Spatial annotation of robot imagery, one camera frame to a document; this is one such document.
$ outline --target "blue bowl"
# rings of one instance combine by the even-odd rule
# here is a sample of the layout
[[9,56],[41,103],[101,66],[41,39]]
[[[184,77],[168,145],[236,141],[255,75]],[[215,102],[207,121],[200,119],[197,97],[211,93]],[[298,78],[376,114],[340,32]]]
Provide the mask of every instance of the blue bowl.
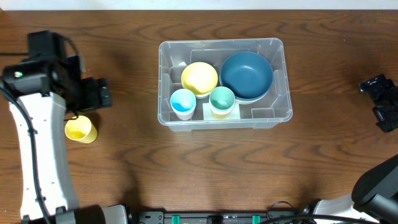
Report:
[[263,56],[239,52],[230,56],[220,72],[220,83],[231,89],[235,98],[244,103],[261,99],[274,81],[272,67]]

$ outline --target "gray storage bin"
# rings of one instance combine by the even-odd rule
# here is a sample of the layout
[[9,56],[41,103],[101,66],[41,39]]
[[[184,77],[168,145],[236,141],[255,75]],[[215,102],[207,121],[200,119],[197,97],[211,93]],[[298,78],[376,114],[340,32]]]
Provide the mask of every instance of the gray storage bin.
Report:
[[[170,105],[173,92],[181,89],[184,68],[194,62],[206,62],[220,75],[224,61],[236,52],[251,51],[265,57],[274,71],[274,83],[257,102],[239,105],[240,119],[208,121],[203,119],[203,104],[197,100],[192,119],[177,118]],[[272,128],[293,116],[285,64],[284,46],[277,38],[239,40],[166,41],[159,46],[159,93],[157,117],[172,131],[223,128]]]

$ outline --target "green clip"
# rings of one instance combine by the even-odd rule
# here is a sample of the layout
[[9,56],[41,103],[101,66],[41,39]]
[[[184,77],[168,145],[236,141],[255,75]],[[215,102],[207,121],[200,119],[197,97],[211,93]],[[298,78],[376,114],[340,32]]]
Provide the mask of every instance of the green clip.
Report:
[[180,224],[180,216],[172,215],[172,224]]
[[252,224],[259,224],[261,222],[261,217],[259,215],[253,215],[252,220]]

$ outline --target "wooden table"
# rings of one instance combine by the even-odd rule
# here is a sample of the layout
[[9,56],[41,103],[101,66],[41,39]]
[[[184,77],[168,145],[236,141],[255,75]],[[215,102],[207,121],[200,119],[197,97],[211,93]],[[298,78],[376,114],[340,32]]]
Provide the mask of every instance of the wooden table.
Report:
[[[91,112],[92,144],[67,141],[81,206],[264,210],[350,194],[368,169],[395,155],[397,132],[374,124],[358,84],[398,78],[394,11],[5,12],[0,52],[25,52],[26,34],[50,29],[84,53],[87,75],[108,78],[114,106]],[[157,120],[158,48],[165,40],[278,37],[294,115],[272,129],[173,133]],[[22,58],[2,57],[0,67]],[[17,132],[0,99],[0,222],[18,222]]]

